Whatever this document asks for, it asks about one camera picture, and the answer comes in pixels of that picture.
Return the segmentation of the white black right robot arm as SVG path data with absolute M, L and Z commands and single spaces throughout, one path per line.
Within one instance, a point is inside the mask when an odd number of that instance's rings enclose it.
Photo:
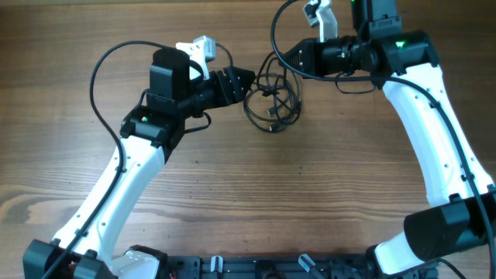
M 330 2 L 307 2 L 305 17 L 319 36 L 277 58 L 307 79 L 368 81 L 382 90 L 415 151 L 429 208 L 367 251 L 365 277 L 400 277 L 478 246 L 494 251 L 494 182 L 463 134 L 432 41 L 424 31 L 402 29 L 394 1 L 354 1 L 351 9 L 356 32 L 340 36 Z

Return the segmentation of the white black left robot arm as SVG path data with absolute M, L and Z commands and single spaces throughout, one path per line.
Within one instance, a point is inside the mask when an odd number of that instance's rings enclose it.
M 208 71 L 206 60 L 158 45 L 150 86 L 111 136 L 116 148 L 74 216 L 48 243 L 33 240 L 23 258 L 27 278 L 167 277 L 167 254 L 132 246 L 114 257 L 116 242 L 146 186 L 162 170 L 188 118 L 242 102 L 256 75 L 229 65 Z

